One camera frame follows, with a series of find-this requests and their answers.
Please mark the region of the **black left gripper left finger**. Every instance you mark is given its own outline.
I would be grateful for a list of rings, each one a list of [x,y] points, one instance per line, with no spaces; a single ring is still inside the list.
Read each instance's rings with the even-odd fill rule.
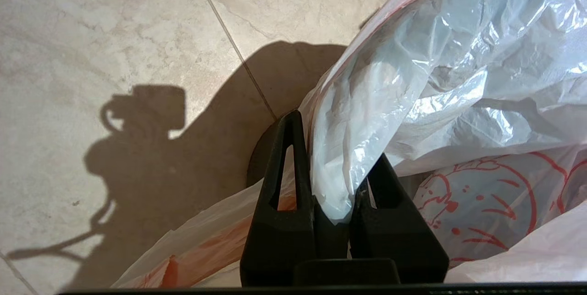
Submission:
[[[287,148],[293,152],[296,208],[279,211]],[[301,113],[278,123],[266,175],[240,260],[243,287],[292,286],[298,264],[316,258],[314,199]]]

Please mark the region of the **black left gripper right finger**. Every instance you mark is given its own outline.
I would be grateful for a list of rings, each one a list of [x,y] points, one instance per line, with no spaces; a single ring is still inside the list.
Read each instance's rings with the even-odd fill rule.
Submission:
[[[390,259],[401,283],[441,283],[449,258],[381,155],[358,187],[350,220],[354,259]]]

